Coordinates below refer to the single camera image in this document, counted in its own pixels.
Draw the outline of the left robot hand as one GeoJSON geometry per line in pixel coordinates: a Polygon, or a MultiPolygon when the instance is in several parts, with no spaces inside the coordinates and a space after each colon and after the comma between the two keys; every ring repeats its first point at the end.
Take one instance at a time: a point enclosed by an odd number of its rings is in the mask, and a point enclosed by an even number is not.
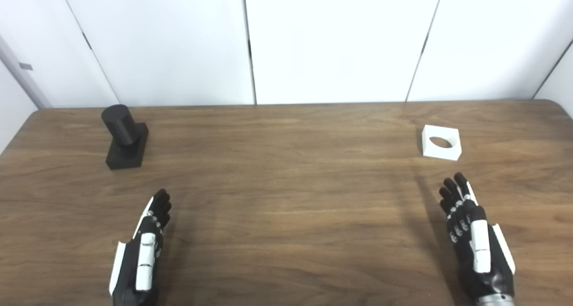
{"type": "Polygon", "coordinates": [[[143,210],[131,240],[117,243],[109,282],[114,306],[155,306],[158,303],[156,280],[171,207],[168,192],[164,188],[158,190],[143,210]]]}

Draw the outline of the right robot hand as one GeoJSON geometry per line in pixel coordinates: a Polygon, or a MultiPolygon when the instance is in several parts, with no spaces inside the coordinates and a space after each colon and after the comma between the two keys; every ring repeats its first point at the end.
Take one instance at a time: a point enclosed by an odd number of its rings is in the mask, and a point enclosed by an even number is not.
{"type": "Polygon", "coordinates": [[[439,189],[458,263],[458,279],[477,306],[514,306],[514,259],[499,224],[490,224],[467,178],[457,172],[439,189]]]}

